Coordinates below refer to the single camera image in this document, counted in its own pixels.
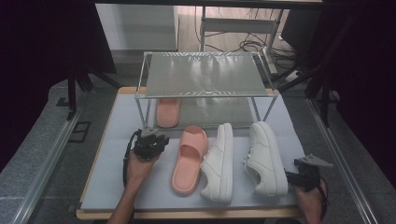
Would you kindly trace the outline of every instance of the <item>human arm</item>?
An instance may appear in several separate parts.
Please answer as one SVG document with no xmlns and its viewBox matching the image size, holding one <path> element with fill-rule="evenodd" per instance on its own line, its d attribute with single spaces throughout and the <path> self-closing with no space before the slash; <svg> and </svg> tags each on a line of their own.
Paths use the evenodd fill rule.
<svg viewBox="0 0 396 224">
<path fill-rule="evenodd" d="M 136 194 L 141 184 L 149 176 L 152 166 L 154 165 L 154 162 L 158 160 L 158 158 L 159 156 L 153 158 L 150 161 L 142 161 L 134 153 L 129 155 L 127 184 L 116 209 L 107 223 L 121 224 L 129 222 L 134 209 L 134 199 Z"/>
<path fill-rule="evenodd" d="M 320 186 L 325 194 L 327 194 L 326 184 L 320 180 Z M 297 196 L 298 206 L 304 214 L 307 224 L 320 224 L 320 216 L 322 213 L 322 197 L 317 188 L 305 192 L 303 188 L 294 186 Z"/>
</svg>

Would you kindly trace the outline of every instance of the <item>gray floor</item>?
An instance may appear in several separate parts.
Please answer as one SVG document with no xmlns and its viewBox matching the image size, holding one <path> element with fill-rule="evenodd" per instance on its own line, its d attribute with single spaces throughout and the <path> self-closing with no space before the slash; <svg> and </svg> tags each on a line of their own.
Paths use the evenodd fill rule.
<svg viewBox="0 0 396 224">
<path fill-rule="evenodd" d="M 125 86 L 136 86 L 141 68 L 140 54 L 134 52 L 126 55 L 115 53 L 114 60 L 118 73 L 110 76 Z M 91 78 L 94 84 L 93 91 L 78 91 L 79 108 L 81 109 L 78 122 L 89 122 L 91 124 L 85 141 L 82 143 L 68 142 L 65 145 L 64 151 L 29 218 L 29 223 L 95 222 L 93 220 L 80 220 L 76 218 L 75 213 L 79 209 L 79 199 L 106 127 L 117 90 L 97 77 L 91 76 Z M 56 104 L 60 98 L 67 98 L 66 86 L 66 82 L 62 82 L 51 88 L 49 101 L 35 127 L 0 174 L 0 223 L 8 223 L 14 218 L 41 164 L 46 159 L 58 133 L 65 124 L 68 108 L 67 106 L 56 106 Z M 336 164 L 315 120 L 315 114 L 313 114 L 311 107 L 304 98 L 305 86 L 306 83 L 302 83 L 283 93 L 295 131 L 302 142 L 305 154 L 313 153 Z M 359 183 L 367 202 L 373 208 L 377 223 L 394 223 L 396 221 L 396 214 L 394 213 L 396 211 L 395 189 L 382 174 L 364 146 L 340 118 L 335 109 L 335 104 L 330 105 L 329 122 L 332 137 L 344 155 L 347 165 Z M 70 139 L 78 140 L 81 137 L 80 134 L 73 133 Z M 329 183 L 331 202 L 325 223 L 363 223 L 360 211 L 338 167 L 333 169 L 323 168 L 321 172 Z M 193 223 L 267 224 L 275 223 L 275 221 L 274 218 L 267 218 L 266 220 L 243 219 L 232 222 L 230 220 L 193 221 Z"/>
</svg>

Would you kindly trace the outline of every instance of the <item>table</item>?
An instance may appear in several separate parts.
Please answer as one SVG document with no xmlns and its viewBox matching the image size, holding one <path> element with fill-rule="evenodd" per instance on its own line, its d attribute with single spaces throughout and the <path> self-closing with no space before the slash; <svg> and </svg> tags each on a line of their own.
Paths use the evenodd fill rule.
<svg viewBox="0 0 396 224">
<path fill-rule="evenodd" d="M 124 153 L 124 147 L 119 151 L 114 148 L 123 146 L 122 141 L 128 141 L 129 132 L 127 132 L 129 125 L 125 120 L 125 110 L 127 115 L 131 114 L 131 109 L 134 104 L 135 88 L 121 88 L 109 120 L 107 121 L 106 130 L 103 134 L 98 153 L 94 160 L 92 170 L 87 181 L 81 197 L 82 208 L 77 210 L 77 216 L 80 219 L 106 219 L 111 215 L 112 208 L 117 204 L 120 195 L 122 194 L 123 185 L 121 175 L 117 175 L 121 171 L 121 162 L 118 162 Z M 262 108 L 264 104 L 269 105 L 271 100 L 266 98 L 266 102 L 257 99 L 258 108 Z M 295 131 L 292 128 L 289 113 L 283 104 L 282 97 L 279 96 L 274 104 L 274 113 L 270 113 L 267 122 L 272 125 L 279 143 L 279 150 L 281 151 L 281 159 L 287 171 L 297 172 L 293 159 L 304 156 L 303 148 L 299 142 Z M 140 125 L 139 118 L 134 121 L 136 126 Z M 206 131 L 210 142 L 215 140 L 215 130 Z M 248 136 L 238 135 L 238 131 L 234 130 L 234 145 L 246 146 L 239 147 L 239 152 L 234 153 L 234 177 L 240 181 L 234 182 L 233 202 L 230 206 L 222 206 L 216 203 L 209 203 L 201 200 L 199 202 L 199 189 L 201 189 L 205 182 L 200 181 L 197 190 L 187 198 L 180 198 L 173 193 L 170 188 L 170 179 L 166 173 L 171 174 L 176 160 L 175 153 L 169 149 L 170 146 L 178 143 L 177 139 L 171 137 L 170 144 L 165 148 L 162 154 L 161 161 L 158 164 L 157 173 L 151 174 L 145 186 L 139 191 L 136 198 L 136 214 L 135 218 L 241 218 L 241 217 L 298 217 L 301 215 L 294 197 L 293 191 L 280 199 L 262 200 L 252 196 L 254 185 L 248 176 L 244 174 L 242 169 L 243 159 L 238 154 L 248 152 Z M 156 188 L 161 188 L 162 196 L 159 197 Z"/>
</svg>

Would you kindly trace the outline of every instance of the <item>black curtain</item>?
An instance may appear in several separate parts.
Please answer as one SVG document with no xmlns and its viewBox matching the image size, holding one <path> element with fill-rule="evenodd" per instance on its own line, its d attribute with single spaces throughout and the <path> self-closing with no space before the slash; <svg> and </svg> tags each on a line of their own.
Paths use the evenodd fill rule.
<svg viewBox="0 0 396 224">
<path fill-rule="evenodd" d="M 337 109 L 396 188 L 396 10 L 367 1 L 334 59 Z"/>
<path fill-rule="evenodd" d="M 0 33 L 3 170 L 40 116 L 50 87 L 66 80 L 72 67 L 116 71 L 93 3 L 5 1 Z"/>
</svg>

